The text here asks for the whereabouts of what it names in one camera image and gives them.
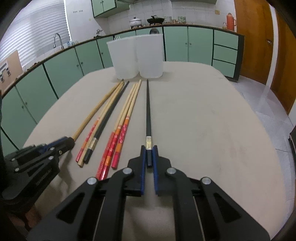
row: window blinds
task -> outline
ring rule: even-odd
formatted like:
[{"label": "window blinds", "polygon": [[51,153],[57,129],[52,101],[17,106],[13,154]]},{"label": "window blinds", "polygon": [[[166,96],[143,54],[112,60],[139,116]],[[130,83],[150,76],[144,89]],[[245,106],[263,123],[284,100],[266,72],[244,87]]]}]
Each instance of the window blinds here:
[{"label": "window blinds", "polygon": [[[0,62],[18,50],[20,62],[30,61],[53,49],[54,34],[63,44],[70,41],[63,0],[32,0],[13,20],[0,42]],[[56,37],[56,46],[60,46]]]}]

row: drawer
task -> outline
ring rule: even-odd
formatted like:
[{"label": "drawer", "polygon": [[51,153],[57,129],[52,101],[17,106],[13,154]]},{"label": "drawer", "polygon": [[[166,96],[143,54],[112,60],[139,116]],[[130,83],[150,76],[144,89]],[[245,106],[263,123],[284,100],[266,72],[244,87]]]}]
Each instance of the drawer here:
[{"label": "drawer", "polygon": [[226,63],[219,60],[213,60],[213,67],[219,70],[223,75],[233,78],[235,64]]},{"label": "drawer", "polygon": [[214,45],[214,59],[235,64],[237,62],[237,50]]},{"label": "drawer", "polygon": [[239,37],[237,35],[215,30],[214,39],[215,39],[214,41],[215,44],[237,49],[238,41],[239,41]]}]

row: translucent plastic bin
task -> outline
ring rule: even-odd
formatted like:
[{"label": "translucent plastic bin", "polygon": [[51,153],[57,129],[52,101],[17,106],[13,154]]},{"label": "translucent plastic bin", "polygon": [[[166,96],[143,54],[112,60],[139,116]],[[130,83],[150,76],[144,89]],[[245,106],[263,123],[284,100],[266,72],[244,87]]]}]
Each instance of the translucent plastic bin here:
[{"label": "translucent plastic bin", "polygon": [[159,78],[163,75],[163,35],[137,36],[136,50],[140,75],[143,78]]},{"label": "translucent plastic bin", "polygon": [[137,36],[107,42],[118,79],[132,79],[139,73],[136,53]]}]

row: cabinet door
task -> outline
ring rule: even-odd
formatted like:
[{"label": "cabinet door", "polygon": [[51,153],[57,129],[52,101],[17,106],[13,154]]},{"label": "cabinet door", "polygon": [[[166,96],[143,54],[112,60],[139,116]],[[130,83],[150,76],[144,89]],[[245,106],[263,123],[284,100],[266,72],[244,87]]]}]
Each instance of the cabinet door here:
[{"label": "cabinet door", "polygon": [[103,64],[96,41],[79,45],[75,47],[75,49],[84,75],[99,69],[103,69]]},{"label": "cabinet door", "polygon": [[109,36],[106,38],[101,38],[101,39],[97,40],[98,46],[99,46],[99,51],[101,53],[101,58],[102,58],[102,61],[104,64],[104,68],[113,67],[113,63],[112,63],[111,56],[110,56],[109,49],[108,49],[108,45],[107,45],[107,42],[112,41],[112,40],[113,40],[112,36]]},{"label": "cabinet door", "polygon": [[[143,28],[143,29],[136,30],[136,35],[149,34],[151,29],[152,28]],[[160,34],[163,33],[162,27],[157,27],[156,29],[159,31]]]},{"label": "cabinet door", "polygon": [[187,27],[164,27],[167,61],[188,61]]},{"label": "cabinet door", "polygon": [[17,150],[2,131],[1,131],[1,145],[3,150],[3,156],[6,156]]},{"label": "cabinet door", "polygon": [[57,101],[42,65],[17,83],[16,88],[37,123]]},{"label": "cabinet door", "polygon": [[94,17],[104,12],[102,0],[91,0],[93,5]]},{"label": "cabinet door", "polygon": [[116,7],[115,0],[103,0],[102,2],[103,2],[104,12]]},{"label": "cabinet door", "polygon": [[239,37],[235,34],[214,30],[215,44],[237,49]]},{"label": "cabinet door", "polygon": [[36,126],[16,88],[12,88],[3,98],[1,126],[19,149],[23,147]]},{"label": "cabinet door", "polygon": [[132,37],[132,36],[136,36],[136,31],[129,31],[129,32],[125,32],[125,33],[122,33],[122,34],[117,34],[115,35],[115,38],[116,37],[119,37],[119,38],[125,38],[125,37]]},{"label": "cabinet door", "polygon": [[58,97],[83,77],[75,49],[69,49],[44,63]]},{"label": "cabinet door", "polygon": [[188,27],[188,61],[212,65],[213,30]]}]

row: table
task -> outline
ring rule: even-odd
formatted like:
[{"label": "table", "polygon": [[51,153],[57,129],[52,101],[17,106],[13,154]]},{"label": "table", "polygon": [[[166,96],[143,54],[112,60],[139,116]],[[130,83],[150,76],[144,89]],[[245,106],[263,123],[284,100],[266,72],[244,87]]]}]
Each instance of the table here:
[{"label": "table", "polygon": [[[89,164],[75,158],[97,118],[93,117],[61,156],[61,172],[36,202],[44,216],[88,177],[96,174],[108,138],[132,87],[112,113]],[[72,136],[101,98],[117,83],[114,68],[92,72],[71,87],[45,114],[26,145]],[[273,237],[285,215],[285,187],[280,163],[260,120],[231,83],[209,65],[164,62],[163,76],[151,79],[152,143],[159,155],[188,177],[208,176]],[[146,140],[146,81],[142,82],[123,145],[118,169],[139,156]],[[174,240],[170,197],[154,193],[153,173],[146,171],[145,195],[126,201],[122,240]]]}]

